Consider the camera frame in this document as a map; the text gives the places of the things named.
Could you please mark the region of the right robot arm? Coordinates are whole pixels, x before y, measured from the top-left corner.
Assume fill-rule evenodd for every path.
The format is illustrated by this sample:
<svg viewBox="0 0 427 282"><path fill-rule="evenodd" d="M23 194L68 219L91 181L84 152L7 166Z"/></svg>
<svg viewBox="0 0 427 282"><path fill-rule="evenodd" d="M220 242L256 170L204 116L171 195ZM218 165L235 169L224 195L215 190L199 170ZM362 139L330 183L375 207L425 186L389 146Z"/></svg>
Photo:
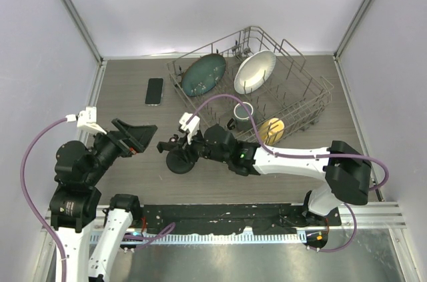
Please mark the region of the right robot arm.
<svg viewBox="0 0 427 282"><path fill-rule="evenodd" d="M174 135L159 142L166 152L167 168L176 174L190 172L201 159L225 163L238 175L286 174L311 177L322 185L306 193L300 213L285 219L293 226L317 225L343 203L366 205L372 164L343 141L319 149L285 149L237 140L216 124L205 132Z"/></svg>

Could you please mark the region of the black phone stand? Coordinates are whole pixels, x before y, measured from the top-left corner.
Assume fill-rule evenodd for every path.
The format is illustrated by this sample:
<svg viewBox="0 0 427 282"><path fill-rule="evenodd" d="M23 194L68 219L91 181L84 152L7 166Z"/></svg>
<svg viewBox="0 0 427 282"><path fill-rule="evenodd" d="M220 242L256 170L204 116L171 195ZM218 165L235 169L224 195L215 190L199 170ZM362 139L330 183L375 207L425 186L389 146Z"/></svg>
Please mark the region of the black phone stand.
<svg viewBox="0 0 427 282"><path fill-rule="evenodd" d="M160 141L157 144L157 150L159 151L159 153L163 153L164 151L166 151L165 149L169 145L173 146L173 145L176 145L176 144L175 143L171 143L170 141L168 141L168 142ZM183 161L180 161L179 159L174 159L174 158L168 159L167 156L166 156L166 165L167 165L167 168L171 172L173 172L175 174L179 174L179 175L190 172L193 169L195 163L196 162L183 162Z"/></svg>

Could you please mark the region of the black smartphone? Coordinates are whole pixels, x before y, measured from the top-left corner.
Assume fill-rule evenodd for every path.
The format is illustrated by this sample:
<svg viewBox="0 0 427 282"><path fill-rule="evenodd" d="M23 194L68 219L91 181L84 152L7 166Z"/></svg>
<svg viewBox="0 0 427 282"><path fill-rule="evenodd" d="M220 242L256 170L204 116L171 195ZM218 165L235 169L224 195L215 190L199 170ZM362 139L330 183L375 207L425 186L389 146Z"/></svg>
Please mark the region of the black smartphone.
<svg viewBox="0 0 427 282"><path fill-rule="evenodd" d="M150 78L147 83L145 95L145 104L149 106L158 106L163 97L164 79L160 77Z"/></svg>

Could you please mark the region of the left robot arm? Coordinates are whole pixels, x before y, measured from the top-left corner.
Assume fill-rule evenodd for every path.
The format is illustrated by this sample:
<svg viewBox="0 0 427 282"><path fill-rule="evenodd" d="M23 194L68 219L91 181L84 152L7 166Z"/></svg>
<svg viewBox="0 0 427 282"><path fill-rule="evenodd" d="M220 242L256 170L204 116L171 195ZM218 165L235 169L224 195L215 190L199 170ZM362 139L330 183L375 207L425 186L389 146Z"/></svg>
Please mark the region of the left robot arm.
<svg viewBox="0 0 427 282"><path fill-rule="evenodd" d="M57 247L57 281L110 281L113 262L128 228L141 223L136 195L117 194L107 209L100 240L93 251L89 240L95 228L101 192L96 185L119 157L143 153L157 126L133 126L112 120L113 131L98 129L93 145L70 141L57 151L51 198L51 227Z"/></svg>

